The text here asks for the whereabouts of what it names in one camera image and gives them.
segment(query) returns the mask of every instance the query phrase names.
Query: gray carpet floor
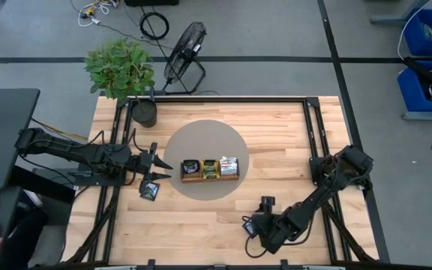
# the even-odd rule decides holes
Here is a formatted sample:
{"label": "gray carpet floor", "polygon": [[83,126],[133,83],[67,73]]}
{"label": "gray carpet floor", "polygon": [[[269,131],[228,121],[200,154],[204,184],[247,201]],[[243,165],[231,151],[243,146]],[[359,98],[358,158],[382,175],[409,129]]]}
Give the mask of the gray carpet floor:
{"label": "gray carpet floor", "polygon": [[[73,0],[77,8],[89,2]],[[369,18],[397,14],[410,2],[325,0],[339,56],[397,57],[401,26],[372,25]],[[191,22],[205,23],[208,36],[201,56],[331,56],[316,0],[181,0],[178,6],[156,10],[170,21],[170,32],[161,41],[169,46]],[[127,11],[139,20],[139,8],[128,7]],[[141,36],[122,7],[98,18],[104,25]],[[96,25],[79,27],[77,12],[69,0],[7,0],[0,12],[0,57],[83,57],[104,41],[120,37]],[[151,56],[162,56],[157,47],[145,43],[143,47]],[[404,42],[401,52],[409,55]],[[331,63],[203,64],[207,77],[199,92],[340,95]],[[40,89],[36,119],[88,136],[97,96],[89,93],[92,84],[83,68],[80,63],[0,64],[0,88]],[[164,84],[163,69],[163,63],[155,64],[157,89]],[[396,79],[403,69],[402,64],[343,64],[343,75],[364,150],[375,160],[371,178],[391,261],[432,266],[432,122],[401,119],[406,108]],[[190,85],[197,76],[197,70],[191,67],[184,82]],[[181,86],[173,85],[172,90],[181,90]],[[52,168],[76,167],[75,163],[46,155],[31,159]],[[20,160],[18,164],[33,168]],[[48,209],[51,215],[62,215],[57,207]],[[51,225],[64,232],[60,220]],[[44,235],[42,241],[51,242],[50,237],[57,233]],[[54,247],[52,252],[61,248]],[[57,260],[57,256],[44,257],[49,252],[38,255],[41,261]]]}

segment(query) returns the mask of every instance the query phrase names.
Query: gray circular mat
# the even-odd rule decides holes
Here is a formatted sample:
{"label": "gray circular mat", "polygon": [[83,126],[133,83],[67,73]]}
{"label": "gray circular mat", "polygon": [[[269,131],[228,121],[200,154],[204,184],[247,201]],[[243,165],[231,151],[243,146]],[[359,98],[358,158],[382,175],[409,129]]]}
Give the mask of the gray circular mat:
{"label": "gray circular mat", "polygon": [[[183,184],[183,160],[220,160],[223,156],[238,158],[239,180]],[[245,179],[249,167],[249,151],[239,133],[227,124],[201,120],[186,124],[176,131],[164,150],[164,162],[174,169],[166,174],[172,186],[187,197],[196,200],[216,200],[233,192]]]}

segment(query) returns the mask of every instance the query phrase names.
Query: electric fan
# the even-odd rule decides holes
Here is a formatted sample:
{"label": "electric fan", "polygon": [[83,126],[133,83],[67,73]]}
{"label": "electric fan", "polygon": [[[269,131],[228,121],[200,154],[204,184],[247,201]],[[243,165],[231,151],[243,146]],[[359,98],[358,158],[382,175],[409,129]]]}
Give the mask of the electric fan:
{"label": "electric fan", "polygon": [[[193,22],[186,28],[167,59],[166,68],[164,68],[166,84],[162,90],[163,95],[191,94],[197,90],[201,81],[206,76],[206,70],[197,60],[197,55],[201,50],[201,43],[205,36],[206,27],[202,22]],[[167,92],[166,87],[172,83],[178,82],[192,62],[195,62],[202,71],[202,75],[193,90]]]}

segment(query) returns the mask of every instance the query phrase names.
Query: fan grill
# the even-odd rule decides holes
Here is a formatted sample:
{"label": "fan grill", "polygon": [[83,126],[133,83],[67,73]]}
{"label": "fan grill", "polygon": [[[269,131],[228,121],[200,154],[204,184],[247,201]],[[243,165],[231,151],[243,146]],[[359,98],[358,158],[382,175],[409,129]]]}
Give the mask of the fan grill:
{"label": "fan grill", "polygon": [[198,45],[201,46],[205,35],[206,27],[202,22],[193,22],[186,28],[171,52],[164,69],[164,77],[168,83],[177,82],[178,78],[182,77],[190,63],[197,56],[198,52],[195,52],[194,49]]}

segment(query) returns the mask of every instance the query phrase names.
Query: black plant pot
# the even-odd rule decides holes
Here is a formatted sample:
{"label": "black plant pot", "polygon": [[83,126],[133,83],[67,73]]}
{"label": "black plant pot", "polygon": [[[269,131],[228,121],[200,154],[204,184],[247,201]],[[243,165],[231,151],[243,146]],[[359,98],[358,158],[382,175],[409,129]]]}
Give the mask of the black plant pot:
{"label": "black plant pot", "polygon": [[131,117],[145,128],[153,127],[158,120],[156,103],[152,100],[140,100],[133,105]]}

